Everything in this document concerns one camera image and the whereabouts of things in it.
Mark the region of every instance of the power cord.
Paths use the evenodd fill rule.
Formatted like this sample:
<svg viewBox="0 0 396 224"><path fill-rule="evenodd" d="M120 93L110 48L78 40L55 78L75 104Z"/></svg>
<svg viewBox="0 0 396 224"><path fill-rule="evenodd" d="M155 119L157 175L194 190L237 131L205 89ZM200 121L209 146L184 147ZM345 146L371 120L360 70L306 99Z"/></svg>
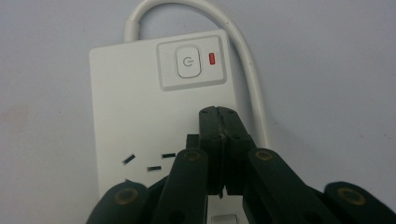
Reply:
<svg viewBox="0 0 396 224"><path fill-rule="evenodd" d="M262 91L260 89L256 67L248 48L248 44L236 24L217 7L204 0L144 0L137 6L137 8L131 13L128 20L125 22L123 36L124 43L130 43L138 40L139 22L143 15L150 9L162 4L181 4L200 9L210 15L221 25L221 28L226 30L229 37L233 41L233 44L235 45L245 71L256 133L259 137L259 141L257 141L258 147L271 148L262 99Z"/></svg>

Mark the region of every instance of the white button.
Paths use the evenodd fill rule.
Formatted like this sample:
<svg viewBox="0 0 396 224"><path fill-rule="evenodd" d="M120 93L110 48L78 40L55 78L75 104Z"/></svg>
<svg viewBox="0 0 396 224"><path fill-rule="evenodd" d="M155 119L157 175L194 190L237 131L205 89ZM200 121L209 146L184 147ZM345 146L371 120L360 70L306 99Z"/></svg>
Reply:
<svg viewBox="0 0 396 224"><path fill-rule="evenodd" d="M201 73L198 49L186 47L176 53L177 71L181 77L196 77Z"/></svg>

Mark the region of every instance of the gray background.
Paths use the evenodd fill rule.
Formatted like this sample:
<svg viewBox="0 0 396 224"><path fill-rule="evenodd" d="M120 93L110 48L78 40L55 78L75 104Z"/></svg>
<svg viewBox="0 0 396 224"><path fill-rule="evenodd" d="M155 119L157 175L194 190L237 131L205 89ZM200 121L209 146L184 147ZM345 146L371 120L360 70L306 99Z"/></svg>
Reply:
<svg viewBox="0 0 396 224"><path fill-rule="evenodd" d="M86 221L98 200L88 55L121 43L138 2L0 2L0 223ZM211 2L250 45L273 148L308 185L346 180L396 210L396 2ZM214 29L196 10L163 6L141 36Z"/></svg>

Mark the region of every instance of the power strip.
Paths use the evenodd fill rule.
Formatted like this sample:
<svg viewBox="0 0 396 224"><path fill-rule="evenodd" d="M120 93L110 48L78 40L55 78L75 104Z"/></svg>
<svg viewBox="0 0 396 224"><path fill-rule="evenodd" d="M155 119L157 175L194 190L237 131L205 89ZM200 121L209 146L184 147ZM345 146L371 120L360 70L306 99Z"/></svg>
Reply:
<svg viewBox="0 0 396 224"><path fill-rule="evenodd" d="M202 108L237 110L229 54L223 30L91 51L100 197L125 179L149 187L167 176ZM223 215L211 200L208 214ZM243 214L241 202L231 207Z"/></svg>

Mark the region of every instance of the red indicator light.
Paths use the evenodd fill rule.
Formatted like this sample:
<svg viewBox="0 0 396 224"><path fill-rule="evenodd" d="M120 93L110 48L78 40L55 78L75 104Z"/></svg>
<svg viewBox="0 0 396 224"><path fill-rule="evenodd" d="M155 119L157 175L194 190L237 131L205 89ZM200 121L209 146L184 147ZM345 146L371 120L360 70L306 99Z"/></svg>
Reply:
<svg viewBox="0 0 396 224"><path fill-rule="evenodd" d="M209 53L209 63L210 64L215 64L215 54L214 53Z"/></svg>

